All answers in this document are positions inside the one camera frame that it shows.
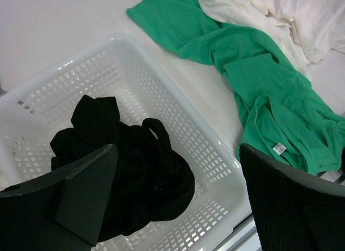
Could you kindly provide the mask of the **black tank top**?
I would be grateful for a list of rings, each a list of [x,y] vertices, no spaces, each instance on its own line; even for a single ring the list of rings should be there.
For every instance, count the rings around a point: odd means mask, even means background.
[[[50,143],[55,154],[52,169],[108,144],[119,153],[99,241],[131,235],[150,222],[174,220],[186,210],[195,193],[195,177],[172,149],[160,120],[146,118],[141,125],[129,126],[120,120],[115,97],[83,96],[71,123]]]

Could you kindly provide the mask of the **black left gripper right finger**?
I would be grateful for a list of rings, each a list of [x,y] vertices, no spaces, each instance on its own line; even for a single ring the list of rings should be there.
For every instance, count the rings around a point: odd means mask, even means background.
[[[239,155],[263,250],[344,250],[344,186],[248,144]]]

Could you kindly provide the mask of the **green tank top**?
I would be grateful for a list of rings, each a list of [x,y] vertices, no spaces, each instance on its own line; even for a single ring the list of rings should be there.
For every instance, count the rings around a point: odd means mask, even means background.
[[[267,34],[213,20],[198,0],[143,0],[127,15],[165,50],[212,65],[227,80],[242,143],[312,175],[344,169],[344,117]]]

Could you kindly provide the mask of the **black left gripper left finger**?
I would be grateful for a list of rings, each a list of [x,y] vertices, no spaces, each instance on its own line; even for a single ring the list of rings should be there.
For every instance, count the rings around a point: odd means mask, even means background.
[[[118,160],[115,145],[1,191],[1,250],[91,250]]]

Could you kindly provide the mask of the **white tank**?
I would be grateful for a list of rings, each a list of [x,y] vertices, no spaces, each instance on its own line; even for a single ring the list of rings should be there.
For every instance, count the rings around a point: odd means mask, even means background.
[[[344,53],[344,0],[198,0],[203,12],[222,22],[269,35],[292,65],[307,65],[331,49]]]

